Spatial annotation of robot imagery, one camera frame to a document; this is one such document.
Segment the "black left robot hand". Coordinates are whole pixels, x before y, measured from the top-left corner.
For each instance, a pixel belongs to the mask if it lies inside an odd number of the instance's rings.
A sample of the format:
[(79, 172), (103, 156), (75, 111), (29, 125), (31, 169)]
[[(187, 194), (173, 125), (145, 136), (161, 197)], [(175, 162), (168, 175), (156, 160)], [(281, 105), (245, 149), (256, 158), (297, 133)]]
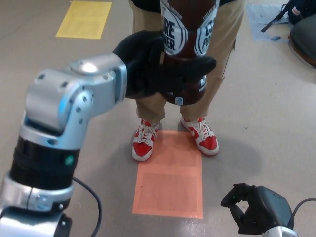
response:
[(163, 51), (161, 30), (133, 33), (113, 50), (127, 68), (126, 98), (140, 99), (155, 93), (181, 92), (188, 83), (214, 70), (217, 64), (214, 58), (204, 56), (164, 66), (160, 63)]

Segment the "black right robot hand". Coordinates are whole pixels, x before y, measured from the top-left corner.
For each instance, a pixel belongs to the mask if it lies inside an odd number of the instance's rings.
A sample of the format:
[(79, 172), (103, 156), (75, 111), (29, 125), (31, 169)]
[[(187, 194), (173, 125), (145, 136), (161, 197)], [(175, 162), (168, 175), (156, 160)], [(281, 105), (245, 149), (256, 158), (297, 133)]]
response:
[(263, 237), (297, 237), (291, 207), (282, 195), (264, 186), (233, 184), (221, 201), (230, 210), (240, 235)]

